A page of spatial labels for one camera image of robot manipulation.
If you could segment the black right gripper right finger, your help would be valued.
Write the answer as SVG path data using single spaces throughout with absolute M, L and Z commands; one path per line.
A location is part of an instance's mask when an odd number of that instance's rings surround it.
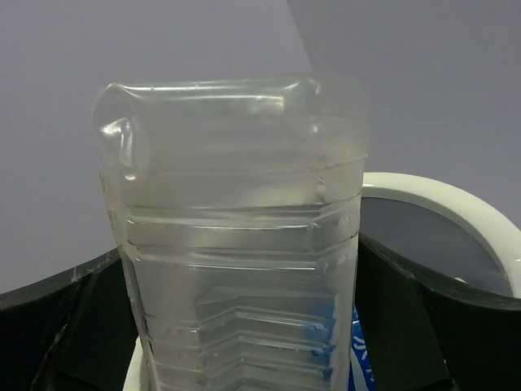
M 520 300 L 359 236 L 356 309 L 378 390 L 518 390 Z

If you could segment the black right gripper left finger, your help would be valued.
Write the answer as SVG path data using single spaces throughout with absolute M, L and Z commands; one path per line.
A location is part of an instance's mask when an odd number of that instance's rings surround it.
M 1 295 L 1 388 L 121 390 L 137 337 L 113 249 Z

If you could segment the large clear bottle cream label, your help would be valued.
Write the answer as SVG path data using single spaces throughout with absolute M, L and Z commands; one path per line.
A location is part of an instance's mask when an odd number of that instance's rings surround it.
M 99 95 L 149 390 L 345 390 L 369 99 L 335 72 Z

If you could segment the blue label bottle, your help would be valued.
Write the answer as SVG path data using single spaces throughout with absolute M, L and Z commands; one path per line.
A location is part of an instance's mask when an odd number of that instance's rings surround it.
M 352 303 L 348 308 L 352 311 L 350 317 L 352 323 L 347 390 L 376 390 L 374 373 L 356 307 Z M 335 350 L 332 341 L 336 320 L 333 305 L 323 306 L 321 310 L 321 318 L 311 319 L 304 324 L 304 338 L 317 344 L 317 347 L 313 347 L 309 353 L 311 361 L 319 366 L 320 379 L 329 383 L 334 371 L 331 368 L 331 358 Z

